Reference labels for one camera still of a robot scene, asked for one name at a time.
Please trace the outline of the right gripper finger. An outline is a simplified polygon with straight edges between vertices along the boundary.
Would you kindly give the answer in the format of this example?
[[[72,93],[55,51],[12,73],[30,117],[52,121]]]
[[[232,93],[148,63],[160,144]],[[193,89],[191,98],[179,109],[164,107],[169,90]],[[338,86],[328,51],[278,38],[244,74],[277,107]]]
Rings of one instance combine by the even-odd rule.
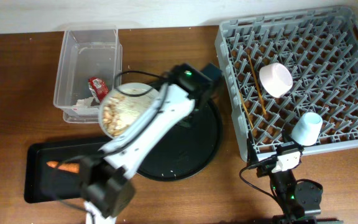
[[[283,144],[294,144],[295,141],[292,139],[292,137],[290,136],[290,134],[285,130],[283,129],[282,132],[282,138],[283,138]]]
[[[247,165],[254,166],[258,163],[259,159],[257,157],[257,152],[254,149],[255,141],[252,135],[252,131],[249,131],[247,134]]]

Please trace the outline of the light blue cup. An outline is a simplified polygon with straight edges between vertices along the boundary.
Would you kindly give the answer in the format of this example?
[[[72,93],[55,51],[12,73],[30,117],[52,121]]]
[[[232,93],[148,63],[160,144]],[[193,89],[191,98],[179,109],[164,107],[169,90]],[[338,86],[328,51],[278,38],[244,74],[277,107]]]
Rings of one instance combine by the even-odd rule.
[[[314,112],[305,113],[296,123],[291,138],[303,146],[312,146],[317,142],[323,119]]]

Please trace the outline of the wooden chopstick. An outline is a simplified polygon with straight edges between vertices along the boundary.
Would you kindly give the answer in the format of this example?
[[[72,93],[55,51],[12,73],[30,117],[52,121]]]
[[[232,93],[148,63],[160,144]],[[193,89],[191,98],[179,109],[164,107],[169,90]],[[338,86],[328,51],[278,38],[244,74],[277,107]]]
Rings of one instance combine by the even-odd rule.
[[[261,90],[260,90],[259,83],[258,83],[258,79],[257,79],[256,73],[255,73],[255,70],[254,70],[254,66],[253,66],[253,64],[252,64],[252,60],[251,60],[249,54],[247,54],[247,58],[248,58],[248,61],[249,61],[249,64],[250,64],[250,69],[251,69],[252,76],[253,76],[253,79],[254,79],[255,87],[256,87],[256,89],[257,89],[257,94],[258,94],[258,97],[259,97],[259,102],[260,102],[260,105],[261,105],[261,107],[262,107],[262,113],[263,113],[264,116],[266,116],[266,115],[267,115],[267,112],[266,112],[266,109],[265,109],[265,106],[264,106],[264,99],[263,99],[263,97],[262,97]]]
[[[239,92],[239,95],[240,95],[240,98],[241,98],[242,107],[243,107],[243,109],[244,109],[244,111],[245,111],[245,114],[246,114],[246,118],[247,118],[247,120],[248,120],[248,122],[249,122],[249,125],[250,125],[251,130],[253,130],[253,129],[254,129],[254,125],[253,125],[253,123],[252,123],[252,120],[251,120],[251,118],[250,118],[250,114],[249,114],[248,109],[247,109],[247,107],[246,107],[246,102],[245,102],[245,100],[244,100],[244,96],[243,96],[243,94],[242,94],[242,92],[241,92],[240,90],[239,90],[238,92]]]

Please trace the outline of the grey plate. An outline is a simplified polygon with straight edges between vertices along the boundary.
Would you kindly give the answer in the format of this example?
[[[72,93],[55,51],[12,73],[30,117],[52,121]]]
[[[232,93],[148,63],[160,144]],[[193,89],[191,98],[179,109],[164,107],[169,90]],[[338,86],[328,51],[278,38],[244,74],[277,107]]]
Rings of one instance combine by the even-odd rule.
[[[145,83],[126,83],[118,86],[122,93],[112,90],[99,107],[99,125],[114,139],[127,130],[151,106],[159,92]]]

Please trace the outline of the food scraps and rice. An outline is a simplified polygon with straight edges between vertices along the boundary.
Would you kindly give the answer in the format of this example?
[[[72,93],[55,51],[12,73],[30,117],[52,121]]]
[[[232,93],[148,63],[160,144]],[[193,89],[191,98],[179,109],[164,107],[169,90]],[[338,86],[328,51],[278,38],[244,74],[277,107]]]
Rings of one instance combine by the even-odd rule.
[[[118,137],[151,106],[157,96],[155,89],[137,97],[113,90],[101,105],[99,120],[102,129],[112,138]]]

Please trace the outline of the red snack wrapper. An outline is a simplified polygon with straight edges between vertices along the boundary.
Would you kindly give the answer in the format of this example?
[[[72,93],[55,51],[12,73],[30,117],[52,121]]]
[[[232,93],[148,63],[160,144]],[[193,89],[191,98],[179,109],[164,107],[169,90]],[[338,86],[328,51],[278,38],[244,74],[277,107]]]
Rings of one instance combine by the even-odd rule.
[[[104,97],[109,93],[108,86],[100,78],[91,77],[88,80],[88,86],[91,94],[98,103],[102,102]]]

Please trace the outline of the white tissue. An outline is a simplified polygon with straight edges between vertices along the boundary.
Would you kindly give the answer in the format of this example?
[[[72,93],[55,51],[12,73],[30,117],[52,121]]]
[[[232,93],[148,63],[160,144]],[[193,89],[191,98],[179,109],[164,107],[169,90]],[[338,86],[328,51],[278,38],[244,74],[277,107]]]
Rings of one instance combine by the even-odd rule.
[[[93,101],[94,101],[94,97],[93,97],[93,96],[91,96],[91,97],[89,97],[89,98],[85,98],[85,99],[80,99],[80,100],[77,100],[75,106],[90,107],[90,106],[92,106]]]

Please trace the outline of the orange carrot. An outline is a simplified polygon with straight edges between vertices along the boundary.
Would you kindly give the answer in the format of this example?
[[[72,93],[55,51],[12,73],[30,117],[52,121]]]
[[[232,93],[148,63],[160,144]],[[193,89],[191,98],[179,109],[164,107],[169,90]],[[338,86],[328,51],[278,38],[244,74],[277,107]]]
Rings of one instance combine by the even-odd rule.
[[[58,161],[48,161],[47,165],[51,168],[56,168],[58,166]],[[80,171],[80,165],[78,163],[64,163],[58,167],[59,170],[71,172],[78,174]]]

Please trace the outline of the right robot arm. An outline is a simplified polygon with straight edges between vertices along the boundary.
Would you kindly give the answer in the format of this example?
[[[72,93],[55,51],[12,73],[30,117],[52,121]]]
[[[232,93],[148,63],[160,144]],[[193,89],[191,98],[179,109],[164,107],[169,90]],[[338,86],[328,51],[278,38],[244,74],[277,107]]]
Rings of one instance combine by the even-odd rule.
[[[304,147],[286,131],[282,131],[282,137],[283,143],[277,146],[275,154],[262,160],[258,160],[256,155],[251,156],[239,171],[239,177],[279,205],[283,214],[275,215],[272,223],[318,223],[316,216],[321,213],[323,186],[310,179],[295,178],[293,169],[301,164]],[[257,177],[269,177],[270,192],[243,178],[242,173],[251,169],[257,171]]]

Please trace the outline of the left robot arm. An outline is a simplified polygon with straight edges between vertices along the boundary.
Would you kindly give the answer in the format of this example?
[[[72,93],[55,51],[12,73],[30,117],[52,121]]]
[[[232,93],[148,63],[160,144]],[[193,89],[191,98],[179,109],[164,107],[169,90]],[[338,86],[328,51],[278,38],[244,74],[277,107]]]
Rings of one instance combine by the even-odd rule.
[[[80,159],[87,223],[115,223],[135,195],[131,179],[147,154],[174,125],[204,106],[222,84],[222,71],[211,63],[200,71],[187,63],[173,67],[140,118],[96,154]]]

